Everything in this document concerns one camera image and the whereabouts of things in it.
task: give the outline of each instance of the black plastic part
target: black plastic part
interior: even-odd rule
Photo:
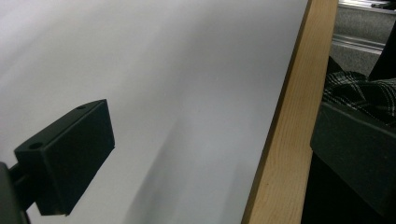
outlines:
[[[364,201],[396,222],[396,132],[345,106],[322,103],[311,147]]]
[[[29,223],[24,209],[18,203],[7,166],[0,162],[0,223]]]
[[[15,149],[14,173],[36,188],[41,215],[68,215],[114,144],[106,100],[81,105]]]

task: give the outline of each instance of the wood grain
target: wood grain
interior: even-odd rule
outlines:
[[[300,223],[337,0],[311,0],[242,223]]]

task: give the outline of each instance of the black object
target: black object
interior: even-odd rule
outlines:
[[[311,147],[379,215],[396,221],[396,131],[340,105],[322,103]]]
[[[17,147],[9,171],[0,165],[1,191],[9,201],[16,195],[22,212],[36,202],[41,215],[68,215],[114,145],[106,100],[81,105]],[[1,204],[1,223],[13,223],[3,222],[3,209],[15,206]]]
[[[396,3],[395,2],[373,3],[372,7],[394,10],[394,9],[396,9]]]
[[[387,44],[382,50],[378,61],[370,73],[370,80],[388,79],[396,77],[396,22],[388,37]]]
[[[388,224],[315,153],[301,224]]]

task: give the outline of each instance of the wooden board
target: wooden board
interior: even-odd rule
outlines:
[[[285,82],[283,102],[267,138],[242,223],[300,223],[312,150],[309,146],[323,91],[336,0],[311,0]]]

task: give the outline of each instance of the white panel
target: white panel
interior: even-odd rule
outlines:
[[[98,99],[116,138],[72,214],[32,223],[240,223],[306,3],[0,4],[0,160]]]

